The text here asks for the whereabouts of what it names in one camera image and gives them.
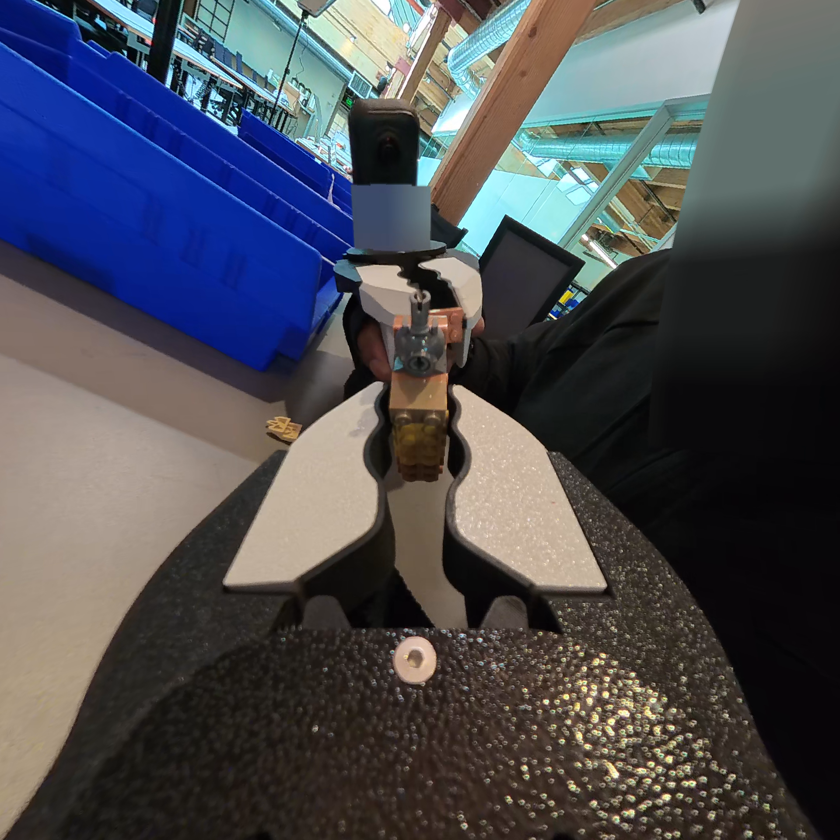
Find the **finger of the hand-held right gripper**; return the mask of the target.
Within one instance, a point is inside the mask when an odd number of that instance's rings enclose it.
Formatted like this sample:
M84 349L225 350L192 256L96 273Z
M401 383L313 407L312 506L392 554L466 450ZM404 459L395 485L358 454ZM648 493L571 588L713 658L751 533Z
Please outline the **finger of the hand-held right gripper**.
M378 323L409 318L415 288L401 275L399 265L358 266L360 302L364 312Z
M435 273L437 287L430 292L429 318L440 319L449 310L461 310L459 341L447 339L453 347L454 365L464 367L469 357L472 333L482 316L482 285L479 262L474 256L439 256L427 261L427 271Z

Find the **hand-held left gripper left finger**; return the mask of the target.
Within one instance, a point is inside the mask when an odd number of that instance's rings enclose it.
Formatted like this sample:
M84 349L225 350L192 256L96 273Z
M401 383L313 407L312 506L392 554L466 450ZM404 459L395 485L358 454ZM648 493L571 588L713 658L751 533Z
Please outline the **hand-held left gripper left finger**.
M230 592L374 594L395 565L385 478L387 392L376 382L286 452L225 577Z

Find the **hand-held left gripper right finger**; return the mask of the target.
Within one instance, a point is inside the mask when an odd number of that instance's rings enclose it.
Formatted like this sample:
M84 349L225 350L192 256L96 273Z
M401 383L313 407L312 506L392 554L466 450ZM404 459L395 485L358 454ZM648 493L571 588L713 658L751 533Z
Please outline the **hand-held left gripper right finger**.
M453 388L465 474L454 535L501 579L533 594L601 594L607 582L545 447L464 386Z

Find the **brown lego ship build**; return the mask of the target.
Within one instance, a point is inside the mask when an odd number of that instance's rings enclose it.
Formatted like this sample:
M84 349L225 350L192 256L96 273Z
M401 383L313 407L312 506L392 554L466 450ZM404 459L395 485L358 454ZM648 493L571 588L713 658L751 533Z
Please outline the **brown lego ship build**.
M394 356L389 415L395 463L405 482L435 482L445 462L448 371L464 348L462 308L431 306L427 290L414 289L406 316L393 322Z

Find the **person's right forearm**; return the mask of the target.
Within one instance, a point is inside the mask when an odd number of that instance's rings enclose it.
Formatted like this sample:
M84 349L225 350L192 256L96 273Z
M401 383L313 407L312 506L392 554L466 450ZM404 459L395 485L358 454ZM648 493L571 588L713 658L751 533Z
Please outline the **person's right forearm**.
M455 382L605 489L644 454L652 336L647 324L591 314L544 322L509 340L473 339Z

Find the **person's right hand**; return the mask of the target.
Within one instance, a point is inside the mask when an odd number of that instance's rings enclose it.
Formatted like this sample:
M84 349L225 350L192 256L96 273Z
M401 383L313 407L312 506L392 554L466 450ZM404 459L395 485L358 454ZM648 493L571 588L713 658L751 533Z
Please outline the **person's right hand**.
M392 365L389 361L380 323L364 316L355 336L359 370L372 380L389 384Z

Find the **black framed monitor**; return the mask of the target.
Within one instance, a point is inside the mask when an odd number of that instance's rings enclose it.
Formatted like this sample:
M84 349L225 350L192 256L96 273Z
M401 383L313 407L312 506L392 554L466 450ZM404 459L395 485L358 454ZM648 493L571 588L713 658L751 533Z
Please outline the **black framed monitor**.
M584 267L581 257L504 216L479 258L481 336L506 340L544 321Z

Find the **blue plastic bin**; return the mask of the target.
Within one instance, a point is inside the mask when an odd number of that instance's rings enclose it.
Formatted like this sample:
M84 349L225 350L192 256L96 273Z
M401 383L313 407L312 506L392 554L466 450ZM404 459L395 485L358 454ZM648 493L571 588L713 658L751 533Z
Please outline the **blue plastic bin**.
M258 371L339 304L327 261L76 98L52 127L2 104L2 239Z
M348 215L352 214L351 182L308 149L271 128L251 112L242 115L238 136L332 205Z
M86 44L68 17L38 2L2 2L2 44L329 262L353 243L351 216L121 55Z

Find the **person's black jacket torso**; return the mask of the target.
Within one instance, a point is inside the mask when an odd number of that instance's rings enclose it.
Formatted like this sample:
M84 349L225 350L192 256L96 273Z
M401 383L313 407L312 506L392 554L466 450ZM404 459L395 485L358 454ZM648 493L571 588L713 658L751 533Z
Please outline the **person's black jacket torso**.
M762 738L838 838L838 487L816 465L648 442L669 252L630 259L562 328L544 431L664 555L707 614Z

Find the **black pole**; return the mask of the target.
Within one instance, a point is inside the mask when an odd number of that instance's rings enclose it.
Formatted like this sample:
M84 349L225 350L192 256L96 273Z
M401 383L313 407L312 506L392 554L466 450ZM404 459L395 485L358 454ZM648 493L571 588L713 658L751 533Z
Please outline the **black pole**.
M147 72L165 84L172 62L175 35L182 14L183 1L158 1L147 62Z

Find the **wooden post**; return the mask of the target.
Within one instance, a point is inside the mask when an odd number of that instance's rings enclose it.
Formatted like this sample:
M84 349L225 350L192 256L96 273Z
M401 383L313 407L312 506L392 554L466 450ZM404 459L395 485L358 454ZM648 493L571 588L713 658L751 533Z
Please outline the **wooden post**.
M432 203L454 225L477 197L595 1L533 1L500 54L489 80L430 181Z

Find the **silver spiral air duct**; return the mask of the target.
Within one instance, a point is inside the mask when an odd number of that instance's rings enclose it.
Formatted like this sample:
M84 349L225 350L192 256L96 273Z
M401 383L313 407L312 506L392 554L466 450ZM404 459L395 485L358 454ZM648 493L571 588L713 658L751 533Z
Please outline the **silver spiral air duct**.
M655 143L640 165L672 169L689 169L693 163L701 126L672 127ZM534 158L557 161L599 163L614 167L637 140L630 134L584 134L563 136L520 135L522 149Z
M529 5L530 1L505 3L448 52L448 73L470 100L477 99L481 85L473 78L469 68L509 41Z

